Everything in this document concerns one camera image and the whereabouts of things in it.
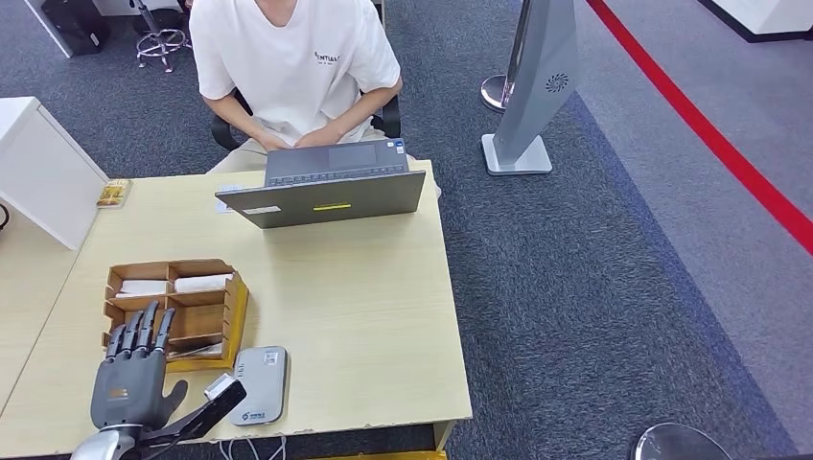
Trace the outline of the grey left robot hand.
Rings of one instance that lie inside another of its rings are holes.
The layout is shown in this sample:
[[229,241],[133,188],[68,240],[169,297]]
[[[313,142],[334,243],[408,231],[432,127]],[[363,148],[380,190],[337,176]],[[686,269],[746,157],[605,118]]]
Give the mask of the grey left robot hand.
[[166,349],[174,310],[163,311],[155,333],[158,305],[158,301],[151,301],[110,335],[90,404],[91,421],[98,429],[110,426],[161,429],[187,395],[188,383],[184,379],[169,394],[164,393]]

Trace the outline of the person's left hand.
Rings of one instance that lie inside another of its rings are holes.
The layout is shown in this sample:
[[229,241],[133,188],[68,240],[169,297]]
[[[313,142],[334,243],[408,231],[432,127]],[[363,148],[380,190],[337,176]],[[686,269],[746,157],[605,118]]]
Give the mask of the person's left hand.
[[334,123],[303,135],[295,144],[296,148],[309,148],[337,144],[346,134],[346,130]]

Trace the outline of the person's right hand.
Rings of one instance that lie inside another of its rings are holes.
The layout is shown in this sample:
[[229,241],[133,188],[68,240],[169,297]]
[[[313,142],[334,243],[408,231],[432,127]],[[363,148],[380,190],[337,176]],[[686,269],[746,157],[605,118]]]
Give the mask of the person's right hand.
[[252,138],[256,140],[265,151],[291,149],[290,144],[264,130],[261,130],[258,133],[254,134]]

